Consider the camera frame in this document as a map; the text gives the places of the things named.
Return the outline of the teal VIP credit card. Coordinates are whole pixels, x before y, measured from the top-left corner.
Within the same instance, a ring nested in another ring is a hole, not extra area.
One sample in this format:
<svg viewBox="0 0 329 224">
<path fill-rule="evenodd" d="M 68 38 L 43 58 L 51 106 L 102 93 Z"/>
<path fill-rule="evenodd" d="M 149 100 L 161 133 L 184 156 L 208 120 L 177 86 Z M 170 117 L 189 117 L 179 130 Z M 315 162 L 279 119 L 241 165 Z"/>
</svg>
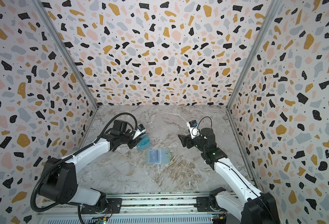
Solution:
<svg viewBox="0 0 329 224">
<path fill-rule="evenodd" d="M 142 139 L 136 146 L 137 150 L 145 150 L 151 146 L 150 139 Z"/>
</svg>

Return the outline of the green card holder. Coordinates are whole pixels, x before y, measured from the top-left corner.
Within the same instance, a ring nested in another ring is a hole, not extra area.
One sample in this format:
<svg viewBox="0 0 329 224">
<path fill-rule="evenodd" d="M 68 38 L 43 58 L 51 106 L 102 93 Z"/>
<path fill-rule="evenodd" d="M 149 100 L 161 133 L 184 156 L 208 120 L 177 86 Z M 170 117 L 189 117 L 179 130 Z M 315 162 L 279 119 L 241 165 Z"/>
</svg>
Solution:
<svg viewBox="0 0 329 224">
<path fill-rule="evenodd" d="M 147 164 L 169 164 L 171 152 L 169 149 L 149 149 L 146 152 Z"/>
</svg>

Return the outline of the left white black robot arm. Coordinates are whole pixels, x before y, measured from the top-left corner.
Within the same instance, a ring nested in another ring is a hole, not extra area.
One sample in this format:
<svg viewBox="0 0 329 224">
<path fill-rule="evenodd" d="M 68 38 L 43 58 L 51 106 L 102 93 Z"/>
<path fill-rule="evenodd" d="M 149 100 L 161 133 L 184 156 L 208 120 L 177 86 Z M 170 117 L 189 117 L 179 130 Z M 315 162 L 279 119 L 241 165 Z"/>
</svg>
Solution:
<svg viewBox="0 0 329 224">
<path fill-rule="evenodd" d="M 30 199 L 30 207 L 35 212 L 44 212 L 60 204 L 84 205 L 95 213 L 103 213 L 107 208 L 106 193 L 78 185 L 78 173 L 97 157 L 114 152 L 119 146 L 134 148 L 146 131 L 140 124 L 133 130 L 128 122 L 114 120 L 112 128 L 105 128 L 92 143 L 62 158 L 50 158 L 36 183 Z"/>
</svg>

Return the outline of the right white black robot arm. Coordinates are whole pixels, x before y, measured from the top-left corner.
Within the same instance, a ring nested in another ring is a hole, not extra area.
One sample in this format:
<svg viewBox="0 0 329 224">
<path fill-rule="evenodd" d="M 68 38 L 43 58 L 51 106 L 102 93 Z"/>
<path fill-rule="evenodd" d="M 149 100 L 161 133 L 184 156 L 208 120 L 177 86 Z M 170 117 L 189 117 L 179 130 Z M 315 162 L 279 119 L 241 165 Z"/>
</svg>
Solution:
<svg viewBox="0 0 329 224">
<path fill-rule="evenodd" d="M 228 156 L 217 146 L 211 128 L 203 128 L 196 135 L 178 135 L 183 147 L 195 147 L 204 162 L 218 173 L 235 192 L 230 195 L 224 188 L 210 192 L 208 201 L 214 210 L 224 209 L 242 224 L 279 224 L 277 204 L 271 193 L 263 193 L 248 181 Z"/>
</svg>

